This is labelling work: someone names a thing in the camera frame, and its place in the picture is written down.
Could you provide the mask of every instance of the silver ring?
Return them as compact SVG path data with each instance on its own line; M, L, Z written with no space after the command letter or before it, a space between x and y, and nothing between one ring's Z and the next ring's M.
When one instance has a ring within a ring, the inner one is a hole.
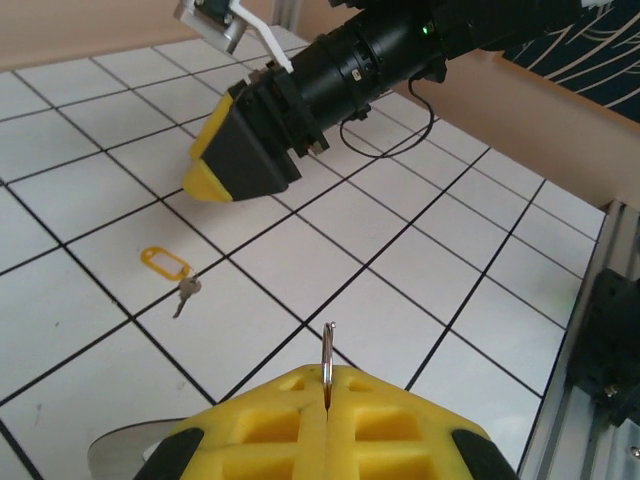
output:
M324 390L324 405L329 409L331 405L331 387L333 385L333 329L334 322L324 324L322 333L322 389Z

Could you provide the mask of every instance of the robotic arm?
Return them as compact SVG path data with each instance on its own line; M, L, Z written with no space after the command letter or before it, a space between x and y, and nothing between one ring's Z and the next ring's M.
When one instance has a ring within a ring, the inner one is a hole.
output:
M574 23L610 0L329 0L361 10L289 60L240 0L183 0L176 16L232 53L251 24L273 61L229 89L196 139L184 188L205 201L282 192L300 178L289 156L329 148L323 132L364 120L396 84L442 83L446 62L504 50Z

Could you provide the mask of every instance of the key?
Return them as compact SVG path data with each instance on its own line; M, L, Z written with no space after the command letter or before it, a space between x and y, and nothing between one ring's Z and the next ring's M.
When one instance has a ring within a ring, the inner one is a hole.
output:
M195 295L202 288L202 284L198 277L186 277L180 280L178 284L178 290L180 292L180 303L178 304L178 310L176 310L173 318L178 318L184 309L187 300L191 298L192 295Z

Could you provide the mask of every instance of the metal bracket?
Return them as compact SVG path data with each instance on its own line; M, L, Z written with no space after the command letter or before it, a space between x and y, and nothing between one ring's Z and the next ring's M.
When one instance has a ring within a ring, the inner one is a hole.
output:
M214 48L232 54L247 26L251 26L275 63L288 73L293 71L291 61L264 21L242 6L240 0L229 1L229 14L222 19L206 15L202 7L207 0L181 0L174 17L198 32Z

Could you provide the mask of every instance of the dark patterned fabric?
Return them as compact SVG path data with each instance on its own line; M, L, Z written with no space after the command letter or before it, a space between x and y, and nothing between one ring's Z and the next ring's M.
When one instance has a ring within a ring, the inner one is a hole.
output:
M504 58L640 123L640 0L594 8Z

